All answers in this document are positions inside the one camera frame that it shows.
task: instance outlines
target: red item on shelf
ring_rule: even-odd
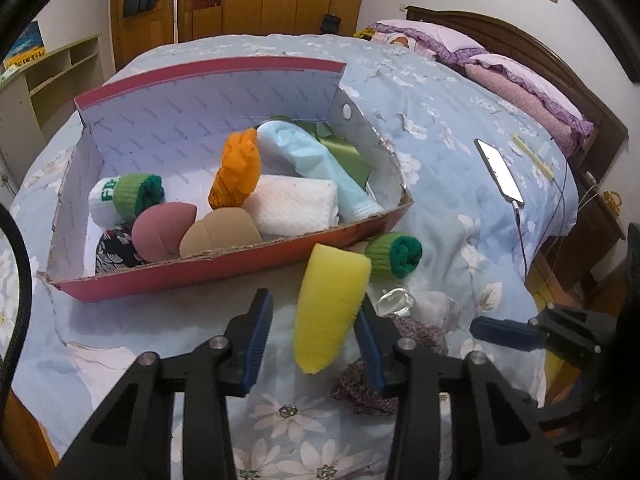
[[[216,0],[193,0],[191,2],[191,9],[199,10],[199,9],[207,9],[209,7],[217,7],[218,3]]]

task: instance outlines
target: green ribbon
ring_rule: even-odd
[[[344,171],[364,189],[371,168],[363,160],[356,147],[346,139],[338,137],[331,127],[326,123],[314,123],[311,121],[293,121],[287,116],[274,116],[270,121],[285,121],[286,123],[295,124],[308,134],[314,136],[318,142],[325,146],[331,153],[338,164],[342,166]]]

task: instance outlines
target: yellow sponge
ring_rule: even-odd
[[[367,290],[371,260],[316,244],[296,310],[293,350],[305,374],[326,368],[340,351]]]

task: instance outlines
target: red cardboard box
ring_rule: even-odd
[[[389,231],[412,199],[395,155],[339,88],[344,69],[321,59],[233,57],[149,71],[78,96],[84,131],[60,188],[47,281],[78,300],[100,301],[284,266],[307,259],[317,243],[343,248]],[[385,212],[296,238],[95,275],[102,230],[89,215],[88,195],[99,179],[159,174],[166,200],[196,204],[200,219],[210,212],[207,195],[228,134],[276,115],[325,121],[351,141],[373,168],[370,191]]]

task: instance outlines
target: phone screen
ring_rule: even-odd
[[[484,161],[489,171],[493,173],[494,180],[505,199],[509,202],[515,200],[518,204],[524,205],[524,199],[518,189],[518,185],[513,179],[513,175],[511,171],[509,171],[509,167],[500,152],[490,144],[484,142],[484,140],[476,139],[476,146],[478,146],[478,150],[484,154]]]

